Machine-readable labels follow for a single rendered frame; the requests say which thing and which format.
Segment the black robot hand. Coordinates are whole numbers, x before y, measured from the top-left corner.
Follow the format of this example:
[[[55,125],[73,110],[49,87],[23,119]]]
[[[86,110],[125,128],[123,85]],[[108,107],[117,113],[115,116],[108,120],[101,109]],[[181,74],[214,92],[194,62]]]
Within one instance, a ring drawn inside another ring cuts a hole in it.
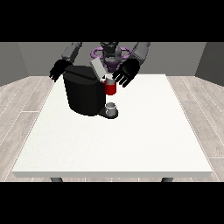
[[[64,60],[64,59],[59,59],[55,62],[53,68],[50,70],[50,75],[49,77],[56,82],[57,79],[66,71],[66,68],[71,66],[72,63]]]
[[[139,70],[140,65],[137,59],[127,59],[112,74],[112,77],[125,88],[135,78]]]

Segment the red pod holder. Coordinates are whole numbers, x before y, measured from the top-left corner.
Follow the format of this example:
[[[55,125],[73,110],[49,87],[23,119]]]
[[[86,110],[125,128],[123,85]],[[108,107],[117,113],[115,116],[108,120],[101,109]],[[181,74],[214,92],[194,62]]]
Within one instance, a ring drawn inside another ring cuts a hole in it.
[[[105,94],[106,95],[114,95],[116,93],[116,81],[115,80],[106,79],[104,81],[104,86],[105,86]]]

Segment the pale grey machine lid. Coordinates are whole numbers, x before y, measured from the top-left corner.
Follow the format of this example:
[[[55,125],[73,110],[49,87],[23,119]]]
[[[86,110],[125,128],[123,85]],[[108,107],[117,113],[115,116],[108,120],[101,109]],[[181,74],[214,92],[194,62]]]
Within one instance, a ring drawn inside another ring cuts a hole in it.
[[[93,68],[98,80],[101,80],[107,73],[99,58],[92,59],[90,66]]]

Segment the black coffee machine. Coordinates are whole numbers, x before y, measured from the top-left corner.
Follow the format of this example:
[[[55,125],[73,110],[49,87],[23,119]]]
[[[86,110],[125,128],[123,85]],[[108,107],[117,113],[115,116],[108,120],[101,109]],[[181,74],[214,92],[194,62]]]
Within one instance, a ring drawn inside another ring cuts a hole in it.
[[[63,73],[66,96],[71,110],[83,116],[118,117],[106,114],[105,80],[98,80],[91,66],[68,66]]]

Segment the small grey cup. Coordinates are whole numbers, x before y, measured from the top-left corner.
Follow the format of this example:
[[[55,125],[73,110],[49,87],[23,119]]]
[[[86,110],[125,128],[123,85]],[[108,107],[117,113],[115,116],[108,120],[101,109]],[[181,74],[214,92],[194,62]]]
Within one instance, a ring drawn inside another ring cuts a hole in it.
[[[114,116],[116,114],[116,105],[113,102],[108,102],[105,108],[108,116]]]

